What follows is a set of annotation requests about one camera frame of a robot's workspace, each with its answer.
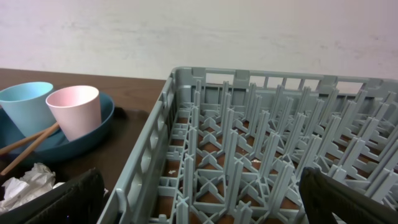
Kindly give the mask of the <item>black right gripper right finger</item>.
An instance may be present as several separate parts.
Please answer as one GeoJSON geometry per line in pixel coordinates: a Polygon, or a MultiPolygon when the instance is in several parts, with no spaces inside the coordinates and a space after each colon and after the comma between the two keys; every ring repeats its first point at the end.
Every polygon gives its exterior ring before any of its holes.
{"type": "Polygon", "coordinates": [[[337,224],[337,218],[352,224],[397,223],[397,210],[332,179],[320,169],[303,169],[299,192],[310,224],[337,224]]]}

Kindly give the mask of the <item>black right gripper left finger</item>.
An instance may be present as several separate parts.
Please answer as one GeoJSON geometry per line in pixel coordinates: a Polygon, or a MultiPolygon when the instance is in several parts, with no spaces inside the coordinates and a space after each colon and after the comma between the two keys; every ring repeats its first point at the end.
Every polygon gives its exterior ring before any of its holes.
{"type": "Polygon", "coordinates": [[[103,208],[104,180],[90,169],[61,186],[1,215],[1,224],[96,223],[103,208]]]}

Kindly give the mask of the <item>white tissue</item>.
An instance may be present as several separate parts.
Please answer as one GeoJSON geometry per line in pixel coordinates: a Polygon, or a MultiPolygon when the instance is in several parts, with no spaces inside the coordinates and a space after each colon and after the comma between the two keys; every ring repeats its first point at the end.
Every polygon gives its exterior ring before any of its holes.
{"type": "Polygon", "coordinates": [[[43,163],[35,163],[33,168],[20,178],[11,177],[1,187],[5,193],[1,201],[1,214],[22,206],[39,196],[61,186],[55,183],[55,172],[43,163]]]}

